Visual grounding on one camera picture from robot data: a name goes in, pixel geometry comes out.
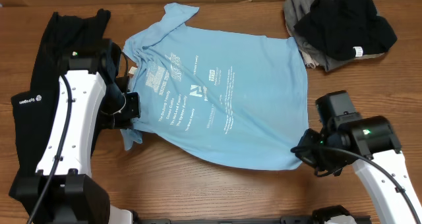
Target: shirt tag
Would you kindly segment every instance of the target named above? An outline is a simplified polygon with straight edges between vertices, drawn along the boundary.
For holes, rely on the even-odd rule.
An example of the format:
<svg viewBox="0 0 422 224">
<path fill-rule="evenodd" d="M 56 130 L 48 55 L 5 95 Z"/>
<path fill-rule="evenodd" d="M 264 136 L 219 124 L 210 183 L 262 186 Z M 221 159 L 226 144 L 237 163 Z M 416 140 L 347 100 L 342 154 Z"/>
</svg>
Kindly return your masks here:
<svg viewBox="0 0 422 224">
<path fill-rule="evenodd" d="M 356 56 L 355 57 L 362 57 L 362 55 L 363 55 L 363 49 L 362 49 L 362 47 L 355 46 L 353 48 L 356 51 Z"/>
<path fill-rule="evenodd" d="M 129 74 L 135 75 L 136 70 L 138 70 L 137 67 L 131 67 L 131 69 L 129 69 Z"/>
</svg>

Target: folded clothes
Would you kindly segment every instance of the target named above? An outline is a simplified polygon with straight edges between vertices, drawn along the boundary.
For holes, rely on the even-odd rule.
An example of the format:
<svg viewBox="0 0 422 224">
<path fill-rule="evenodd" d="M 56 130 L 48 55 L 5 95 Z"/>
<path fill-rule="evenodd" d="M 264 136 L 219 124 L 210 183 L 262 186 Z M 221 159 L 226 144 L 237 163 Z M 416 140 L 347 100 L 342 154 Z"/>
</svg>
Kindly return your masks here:
<svg viewBox="0 0 422 224">
<path fill-rule="evenodd" d="M 290 149 L 308 128 L 307 74 L 297 44 L 185 25 L 198 7 L 165 6 L 160 22 L 130 37 L 138 65 L 130 89 L 140 118 L 125 148 L 153 132 L 201 159 L 246 169 L 295 169 Z"/>
<path fill-rule="evenodd" d="M 315 49 L 303 36 L 300 36 L 294 26 L 311 10 L 311 4 L 314 0 L 286 0 L 283 5 L 284 18 L 286 20 L 287 31 L 293 36 L 301 50 L 304 63 L 308 67 L 322 65 L 325 71 L 331 71 L 339 68 L 352 60 L 339 61 L 327 56 L 324 52 Z M 382 54 L 364 55 L 355 59 L 367 59 L 379 57 Z"/>
<path fill-rule="evenodd" d="M 315 0 L 295 30 L 337 60 L 385 53 L 397 41 L 372 0 Z"/>
</svg>

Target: gray cloth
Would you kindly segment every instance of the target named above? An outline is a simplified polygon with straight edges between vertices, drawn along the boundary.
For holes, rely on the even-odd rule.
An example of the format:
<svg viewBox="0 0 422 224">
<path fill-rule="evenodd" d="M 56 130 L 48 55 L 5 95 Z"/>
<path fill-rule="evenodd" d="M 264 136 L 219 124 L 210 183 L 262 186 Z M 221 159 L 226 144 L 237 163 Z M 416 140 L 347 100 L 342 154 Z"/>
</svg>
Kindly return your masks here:
<svg viewBox="0 0 422 224">
<path fill-rule="evenodd" d="M 300 36 L 294 26 L 296 23 L 310 12 L 311 4 L 314 0 L 286 0 L 284 2 L 284 18 L 286 20 L 287 30 L 295 38 L 299 49 L 308 53 L 316 62 L 324 66 L 325 71 L 330 71 L 345 65 L 352 60 L 338 61 L 328 57 L 325 53 L 315 49 L 308 41 Z M 363 58 L 378 57 L 380 55 L 364 55 Z"/>
</svg>

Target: wire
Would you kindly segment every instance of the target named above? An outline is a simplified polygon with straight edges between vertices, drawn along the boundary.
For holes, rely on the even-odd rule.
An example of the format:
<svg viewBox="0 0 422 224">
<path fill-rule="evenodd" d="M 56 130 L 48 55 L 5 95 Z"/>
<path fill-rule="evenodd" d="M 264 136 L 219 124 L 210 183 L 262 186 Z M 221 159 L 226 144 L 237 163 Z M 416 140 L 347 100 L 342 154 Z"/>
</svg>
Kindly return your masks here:
<svg viewBox="0 0 422 224">
<path fill-rule="evenodd" d="M 37 214 L 38 209 L 41 206 L 42 200 L 44 199 L 45 195 L 47 194 L 48 188 L 51 184 L 51 181 L 53 180 L 53 176 L 55 174 L 55 171 L 57 170 L 57 166 L 59 165 L 59 161 L 61 159 L 61 152 L 63 151 L 63 145 L 65 144 L 67 129 L 69 127 L 69 121 L 71 120 L 71 112 L 72 112 L 72 91 L 71 86 L 69 85 L 69 82 L 66 79 L 66 76 L 64 74 L 61 74 L 60 77 L 63 79 L 66 89 L 67 89 L 67 112 L 66 112 L 66 120 L 65 125 L 63 126 L 63 131 L 61 133 L 59 147 L 57 149 L 57 153 L 54 156 L 54 163 L 53 167 L 51 168 L 50 174 L 48 176 L 47 182 L 44 185 L 44 188 L 40 194 L 40 197 L 38 198 L 37 202 L 35 203 L 34 209 L 32 210 L 32 213 L 26 222 L 26 224 L 31 224 Z"/>
<path fill-rule="evenodd" d="M 129 62 L 127 60 L 127 55 L 123 51 L 121 52 L 121 54 L 123 55 L 123 57 L 125 58 L 125 61 L 126 61 L 126 71 L 125 71 L 125 75 L 124 75 L 124 77 L 126 77 L 128 71 L 129 71 Z"/>
<path fill-rule="evenodd" d="M 123 78 L 126 79 L 127 73 L 129 71 L 129 62 L 128 62 L 128 59 L 127 59 L 127 55 L 123 51 L 121 51 L 121 54 L 123 55 L 123 57 L 125 58 L 125 61 L 126 61 L 126 70 L 125 70 L 125 75 L 123 76 Z M 126 98 L 126 95 L 127 95 L 127 84 L 126 84 L 126 90 L 125 90 L 125 98 Z"/>
<path fill-rule="evenodd" d="M 409 199 L 409 196 L 406 194 L 406 190 L 396 181 L 396 179 L 392 175 L 390 175 L 389 172 L 387 172 L 380 165 L 378 165 L 374 161 L 371 161 L 370 159 L 367 159 L 367 158 L 365 158 L 361 155 L 357 155 L 353 152 L 349 152 L 347 150 L 343 150 L 343 149 L 339 149 L 339 148 L 329 148 L 329 147 L 324 147 L 324 146 L 314 146 L 314 147 L 309 147 L 309 148 L 312 149 L 312 150 L 326 150 L 326 151 L 333 151 L 333 152 L 340 152 L 340 153 L 343 153 L 343 154 L 347 154 L 349 156 L 361 159 L 361 160 L 369 163 L 373 167 L 377 168 L 379 171 L 381 171 L 381 173 L 383 173 L 385 176 L 387 176 L 387 178 L 396 186 L 397 191 L 402 193 L 402 196 L 403 196 L 404 200 L 406 201 L 407 205 L 409 206 L 410 212 L 412 213 L 413 217 L 415 218 L 416 223 L 421 224 L 421 220 L 419 219 L 417 212 L 415 210 L 415 207 L 413 206 L 413 204 L 411 203 L 411 201 Z"/>
<path fill-rule="evenodd" d="M 123 104 L 123 106 L 118 110 L 118 111 L 116 111 L 116 112 L 114 112 L 114 113 L 111 113 L 111 114 L 107 114 L 106 112 L 103 112 L 103 111 L 101 111 L 101 113 L 103 113 L 104 115 L 109 115 L 109 116 L 112 116 L 112 115 L 115 115 L 115 114 L 117 114 L 117 113 L 121 113 L 121 111 L 125 108 L 125 106 L 126 106 L 126 96 L 123 96 L 124 98 L 125 98 L 125 103 Z"/>
</svg>

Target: logo on robot arm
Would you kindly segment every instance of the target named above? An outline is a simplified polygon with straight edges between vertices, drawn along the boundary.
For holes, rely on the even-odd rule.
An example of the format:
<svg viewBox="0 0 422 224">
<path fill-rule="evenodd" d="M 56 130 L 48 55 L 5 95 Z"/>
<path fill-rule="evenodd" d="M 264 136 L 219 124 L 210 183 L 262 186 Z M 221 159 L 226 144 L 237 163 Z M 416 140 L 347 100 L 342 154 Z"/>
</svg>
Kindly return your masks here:
<svg viewBox="0 0 422 224">
<path fill-rule="evenodd" d="M 19 102 L 20 105 L 25 104 L 25 103 L 32 103 L 35 101 L 41 101 L 42 97 L 41 95 L 36 96 L 35 98 L 29 98 L 29 99 L 24 99 L 22 101 Z"/>
</svg>

